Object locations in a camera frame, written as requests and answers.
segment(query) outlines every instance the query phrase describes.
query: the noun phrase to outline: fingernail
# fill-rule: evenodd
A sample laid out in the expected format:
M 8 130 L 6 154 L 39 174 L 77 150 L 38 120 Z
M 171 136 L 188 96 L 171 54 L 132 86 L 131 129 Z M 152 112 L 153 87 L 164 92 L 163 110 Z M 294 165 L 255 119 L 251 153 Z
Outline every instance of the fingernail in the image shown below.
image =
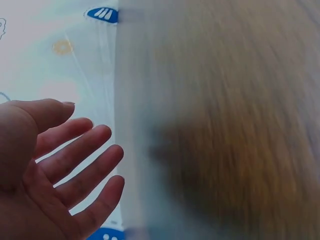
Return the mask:
M 65 115 L 71 116 L 75 110 L 75 103 L 70 101 L 64 101 L 63 110 Z
M 72 102 L 72 101 L 64 101 L 63 104 L 70 105 L 70 106 L 74 106 L 75 105 L 75 103 Z

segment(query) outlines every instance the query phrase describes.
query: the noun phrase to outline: white stripe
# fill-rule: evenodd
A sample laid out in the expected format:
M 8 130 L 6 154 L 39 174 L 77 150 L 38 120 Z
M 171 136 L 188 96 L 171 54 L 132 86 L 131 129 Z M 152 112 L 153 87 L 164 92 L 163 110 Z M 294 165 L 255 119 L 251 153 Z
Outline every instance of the white stripe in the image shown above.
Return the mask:
M 94 16 L 95 16 L 95 17 L 99 16 L 104 10 L 105 10 L 104 7 L 101 8 L 99 11 L 97 11 L 97 12 L 94 14 Z

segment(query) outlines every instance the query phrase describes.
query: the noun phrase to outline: blue oval logo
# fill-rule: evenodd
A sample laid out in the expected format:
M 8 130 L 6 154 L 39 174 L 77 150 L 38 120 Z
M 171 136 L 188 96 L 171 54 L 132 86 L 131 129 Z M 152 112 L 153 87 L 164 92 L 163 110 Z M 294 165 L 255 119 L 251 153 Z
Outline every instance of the blue oval logo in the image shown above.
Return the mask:
M 94 8 L 87 13 L 88 17 L 115 24 L 118 22 L 118 11 L 110 7 Z
M 112 240 L 112 238 L 125 240 L 125 234 L 123 231 L 102 227 L 92 234 L 87 240 Z

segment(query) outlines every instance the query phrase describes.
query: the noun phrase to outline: blurred wood grain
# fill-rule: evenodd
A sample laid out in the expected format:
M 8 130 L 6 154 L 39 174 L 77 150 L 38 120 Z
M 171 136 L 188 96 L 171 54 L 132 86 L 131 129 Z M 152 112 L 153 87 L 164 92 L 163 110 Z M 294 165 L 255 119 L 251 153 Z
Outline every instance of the blurred wood grain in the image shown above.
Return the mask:
M 152 240 L 320 239 L 320 2 L 120 3 L 128 223 Z

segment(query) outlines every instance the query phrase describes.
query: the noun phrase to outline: hand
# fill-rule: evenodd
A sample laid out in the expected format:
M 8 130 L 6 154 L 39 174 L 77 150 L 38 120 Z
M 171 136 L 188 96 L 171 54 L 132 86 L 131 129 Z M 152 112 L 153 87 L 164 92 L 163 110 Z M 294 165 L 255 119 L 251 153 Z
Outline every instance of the hand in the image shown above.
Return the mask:
M 121 176 L 112 177 L 87 209 L 74 216 L 69 213 L 122 159 L 123 150 L 117 145 L 54 188 L 111 136 L 107 126 L 92 129 L 89 119 L 67 121 L 74 109 L 72 103 L 52 99 L 0 104 L 1 240 L 86 239 L 117 206 L 124 187 Z M 35 162 L 79 136 L 52 156 Z

